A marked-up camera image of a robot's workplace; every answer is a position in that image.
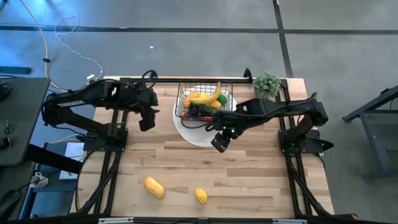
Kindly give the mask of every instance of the wire basket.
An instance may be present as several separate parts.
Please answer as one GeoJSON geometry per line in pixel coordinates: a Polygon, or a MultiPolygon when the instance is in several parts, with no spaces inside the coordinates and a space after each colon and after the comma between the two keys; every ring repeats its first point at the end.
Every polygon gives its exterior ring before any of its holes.
{"type": "MultiPolygon", "coordinates": [[[[185,98],[193,92],[206,93],[210,96],[216,90],[217,84],[218,83],[179,83],[177,102],[175,105],[175,115],[184,120],[209,122],[209,120],[211,120],[210,117],[185,116],[185,113],[188,112],[188,108],[184,108],[183,102],[185,98]]],[[[221,94],[224,95],[226,98],[226,103],[224,106],[221,106],[221,110],[232,111],[232,83],[221,83],[221,94]]]]}

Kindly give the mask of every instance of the potted plant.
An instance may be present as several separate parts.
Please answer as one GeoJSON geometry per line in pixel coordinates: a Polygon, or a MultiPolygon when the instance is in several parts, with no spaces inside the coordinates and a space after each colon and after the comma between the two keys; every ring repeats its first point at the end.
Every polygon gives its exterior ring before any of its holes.
{"type": "Polygon", "coordinates": [[[280,80],[275,75],[266,72],[259,75],[253,81],[254,94],[256,98],[268,98],[278,95],[280,80]]]}

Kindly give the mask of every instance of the banana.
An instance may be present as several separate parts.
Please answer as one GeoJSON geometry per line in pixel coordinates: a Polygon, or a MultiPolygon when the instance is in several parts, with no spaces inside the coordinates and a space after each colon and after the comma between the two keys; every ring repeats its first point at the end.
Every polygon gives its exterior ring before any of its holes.
{"type": "Polygon", "coordinates": [[[221,95],[221,83],[218,82],[217,83],[217,87],[216,90],[214,91],[214,93],[208,97],[204,97],[204,98],[195,98],[192,99],[190,102],[196,105],[205,105],[205,104],[209,104],[212,103],[214,101],[216,101],[218,99],[218,97],[220,97],[221,95]]]}

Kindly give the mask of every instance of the wooden table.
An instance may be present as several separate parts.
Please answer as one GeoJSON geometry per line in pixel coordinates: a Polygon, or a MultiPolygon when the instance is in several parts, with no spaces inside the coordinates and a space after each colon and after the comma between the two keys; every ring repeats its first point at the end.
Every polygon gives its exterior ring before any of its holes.
{"type": "MultiPolygon", "coordinates": [[[[288,79],[288,84],[292,100],[307,98],[303,79],[288,79]]],[[[196,147],[187,143],[173,124],[177,87],[178,83],[155,85],[159,99],[157,109],[160,110],[156,114],[155,128],[141,132],[138,125],[141,117],[129,114],[129,136],[119,167],[112,216],[294,217],[286,163],[277,140],[279,120],[272,119],[248,129],[239,139],[231,141],[224,153],[212,147],[196,147]],[[166,196],[163,200],[159,201],[145,191],[143,180],[148,176],[164,186],[166,196]],[[208,194],[205,205],[196,200],[196,188],[204,189],[208,194]]],[[[253,97],[251,85],[234,84],[233,91],[238,103],[253,97]]],[[[111,110],[96,109],[94,120],[108,123],[111,118],[111,110]]],[[[103,152],[95,152],[83,167],[78,186],[80,206],[98,185],[103,157],[103,152]]],[[[321,160],[304,154],[303,164],[309,189],[324,208],[333,213],[321,160]]],[[[102,209],[108,188],[104,192],[102,209]]],[[[304,212],[300,190],[298,195],[304,212]]]]}

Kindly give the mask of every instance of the gray carpet floor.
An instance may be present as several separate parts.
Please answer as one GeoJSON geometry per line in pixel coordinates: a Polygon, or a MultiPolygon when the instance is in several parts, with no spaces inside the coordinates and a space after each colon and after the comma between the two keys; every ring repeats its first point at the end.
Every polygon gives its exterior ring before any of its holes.
{"type": "MultiPolygon", "coordinates": [[[[25,0],[42,25],[54,26],[78,15],[81,26],[276,29],[272,0],[25,0]]],[[[285,29],[398,29],[394,0],[279,0],[285,29]]],[[[74,25],[75,20],[65,21],[74,25]]],[[[33,26],[19,1],[0,12],[0,26],[33,26]]],[[[79,88],[86,77],[99,74],[91,61],[61,46],[53,31],[45,32],[52,59],[49,74],[64,88],[79,88]]],[[[377,170],[360,120],[341,117],[398,84],[397,35],[286,34],[294,78],[304,78],[308,94],[318,92],[330,118],[320,127],[322,138],[335,143],[325,153],[326,176],[336,213],[356,213],[365,220],[397,222],[398,178],[364,183],[362,175],[377,170]]],[[[63,41],[97,60],[106,75],[240,77],[246,67],[254,76],[266,70],[287,77],[278,34],[74,32],[63,41]]],[[[0,30],[1,65],[32,67],[32,77],[44,76],[44,45],[40,32],[0,30]]],[[[398,101],[393,103],[398,109],[398,101]]],[[[92,117],[84,106],[77,113],[92,117]]],[[[56,141],[65,130],[38,121],[32,143],[56,141]]],[[[63,195],[52,210],[34,208],[39,215],[57,215],[68,206],[63,195]]]]}

